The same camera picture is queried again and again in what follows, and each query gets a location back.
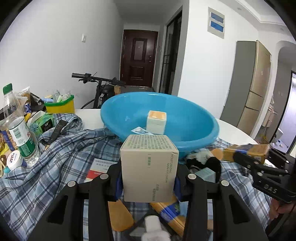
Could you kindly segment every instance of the blue plaid fabric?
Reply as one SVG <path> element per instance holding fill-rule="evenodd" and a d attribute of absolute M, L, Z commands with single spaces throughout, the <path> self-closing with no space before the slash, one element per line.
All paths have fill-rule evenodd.
<path fill-rule="evenodd" d="M 109 130 L 82 130 L 82 121 L 75 114 L 56 114 L 55 122 L 69 123 L 60 137 L 44 151 L 53 129 L 39 138 L 40 159 L 32 169 L 18 167 L 0 178 L 0 212 L 20 241 L 27 240 L 36 223 L 60 190 L 71 180 L 84 182 L 93 158 L 118 161 L 122 143 Z M 229 143 L 217 139 L 209 149 L 226 147 Z M 268 221 L 270 197 L 252 187 L 251 176 L 236 163 L 222 162 L 221 178 L 228 180 L 239 193 L 263 227 Z M 124 202 L 135 221 L 147 213 L 148 203 Z M 115 241 L 126 238 L 114 232 Z M 88 240 L 88 202 L 84 205 L 84 240 Z"/>
<path fill-rule="evenodd" d="M 32 169 L 18 167 L 0 178 L 0 212 L 19 240 L 26 240 L 55 196 L 71 180 L 82 183 L 93 158 L 118 160 L 120 140 L 109 130 L 82 130 L 74 114 L 54 115 L 69 123 L 43 151 L 53 129 L 39 138 L 40 159 Z"/>

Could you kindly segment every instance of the toilet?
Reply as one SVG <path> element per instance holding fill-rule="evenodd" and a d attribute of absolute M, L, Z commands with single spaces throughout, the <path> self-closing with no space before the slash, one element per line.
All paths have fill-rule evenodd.
<path fill-rule="evenodd" d="M 274 136 L 272 142 L 276 143 L 281 138 L 282 135 L 283 135 L 282 130 L 280 128 L 278 128 L 276 131 L 276 135 Z"/>

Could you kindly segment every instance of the beige cabinet door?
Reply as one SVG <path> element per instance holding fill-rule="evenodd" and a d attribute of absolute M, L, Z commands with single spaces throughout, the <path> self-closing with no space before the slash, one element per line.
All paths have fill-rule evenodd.
<path fill-rule="evenodd" d="M 270 53 L 258 40 L 256 41 L 256 59 L 250 91 L 265 97 L 269 73 Z"/>
<path fill-rule="evenodd" d="M 250 135 L 255 126 L 259 113 L 259 111 L 245 107 L 237 128 Z"/>
<path fill-rule="evenodd" d="M 246 107 L 260 111 L 263 105 L 263 101 L 263 97 L 250 91 L 246 102 Z"/>

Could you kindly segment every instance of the light switch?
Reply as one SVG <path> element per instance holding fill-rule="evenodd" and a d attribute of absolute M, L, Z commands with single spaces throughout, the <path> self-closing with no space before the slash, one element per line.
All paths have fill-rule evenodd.
<path fill-rule="evenodd" d="M 82 35 L 82 39 L 81 39 L 81 41 L 82 41 L 82 42 L 85 42 L 85 40 L 86 40 L 86 35 L 83 34 L 83 35 Z"/>

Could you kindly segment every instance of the glass sliding door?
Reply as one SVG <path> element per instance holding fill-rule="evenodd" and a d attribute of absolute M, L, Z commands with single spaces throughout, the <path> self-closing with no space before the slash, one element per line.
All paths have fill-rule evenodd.
<path fill-rule="evenodd" d="M 160 80 L 160 93 L 172 94 L 175 69 L 177 64 L 179 40 L 181 33 L 182 12 L 167 26 L 163 67 Z"/>

